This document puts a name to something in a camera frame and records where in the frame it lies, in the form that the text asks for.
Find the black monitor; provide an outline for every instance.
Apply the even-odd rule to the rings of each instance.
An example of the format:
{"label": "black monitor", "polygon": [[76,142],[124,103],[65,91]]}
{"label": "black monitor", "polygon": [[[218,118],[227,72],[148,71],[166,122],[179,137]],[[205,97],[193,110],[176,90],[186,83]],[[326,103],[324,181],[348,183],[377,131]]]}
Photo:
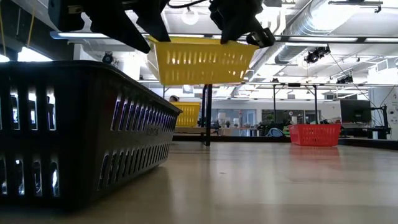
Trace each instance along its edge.
{"label": "black monitor", "polygon": [[372,121],[371,102],[368,100],[340,100],[342,123],[369,123]]}

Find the silver duct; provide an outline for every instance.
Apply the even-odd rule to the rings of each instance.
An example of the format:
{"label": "silver duct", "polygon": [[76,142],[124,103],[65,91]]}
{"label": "silver duct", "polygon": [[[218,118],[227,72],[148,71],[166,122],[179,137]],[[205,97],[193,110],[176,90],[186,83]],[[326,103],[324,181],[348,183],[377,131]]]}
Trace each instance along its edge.
{"label": "silver duct", "polygon": [[[344,24],[354,13],[357,7],[329,5],[329,0],[313,0],[301,15],[282,33],[282,35],[328,35]],[[263,56],[255,62],[252,69],[255,73],[265,63],[288,64],[306,47],[286,46],[277,43],[264,50],[258,50],[257,55]]]}

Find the yellow rope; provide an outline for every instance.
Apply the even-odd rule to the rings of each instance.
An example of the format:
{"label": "yellow rope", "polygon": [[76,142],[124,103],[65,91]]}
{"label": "yellow rope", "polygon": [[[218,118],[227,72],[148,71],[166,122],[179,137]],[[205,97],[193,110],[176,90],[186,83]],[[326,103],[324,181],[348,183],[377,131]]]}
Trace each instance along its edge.
{"label": "yellow rope", "polygon": [[27,44],[26,44],[27,48],[29,48],[29,46],[30,46],[30,38],[32,37],[33,23],[35,21],[35,13],[36,13],[36,1],[34,1],[34,5],[33,5],[32,20],[30,22],[29,36],[27,38]]}
{"label": "yellow rope", "polygon": [[0,6],[0,28],[1,28],[2,50],[3,50],[4,56],[7,57],[7,52],[6,52],[6,40],[4,39],[4,29],[2,28],[1,6]]}

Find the yellow basket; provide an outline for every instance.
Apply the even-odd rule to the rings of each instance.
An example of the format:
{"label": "yellow basket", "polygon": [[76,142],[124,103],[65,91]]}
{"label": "yellow basket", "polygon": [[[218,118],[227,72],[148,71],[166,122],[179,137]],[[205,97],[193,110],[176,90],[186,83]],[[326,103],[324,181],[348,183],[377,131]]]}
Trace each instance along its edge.
{"label": "yellow basket", "polygon": [[171,37],[158,42],[149,37],[147,66],[163,85],[241,82],[248,69],[254,45],[218,39]]}
{"label": "yellow basket", "polygon": [[177,127],[195,127],[197,125],[201,103],[171,103],[182,110],[182,114],[177,119]]}

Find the plastic basket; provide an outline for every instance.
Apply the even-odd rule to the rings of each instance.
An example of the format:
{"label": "plastic basket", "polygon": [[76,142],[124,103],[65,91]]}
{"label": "plastic basket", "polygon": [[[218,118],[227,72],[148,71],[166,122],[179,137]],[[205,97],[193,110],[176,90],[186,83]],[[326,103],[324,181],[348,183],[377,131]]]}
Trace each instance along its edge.
{"label": "plastic basket", "polygon": [[177,127],[195,127],[197,125],[201,103],[172,102],[172,104],[182,110],[182,114],[177,119]]}
{"label": "plastic basket", "polygon": [[79,208],[165,162],[180,110],[99,62],[0,65],[0,203]]}
{"label": "plastic basket", "polygon": [[218,39],[172,37],[171,42],[153,38],[147,66],[164,85],[241,82],[254,45]]}
{"label": "plastic basket", "polygon": [[300,146],[335,146],[340,124],[295,124],[289,126],[290,140]]}

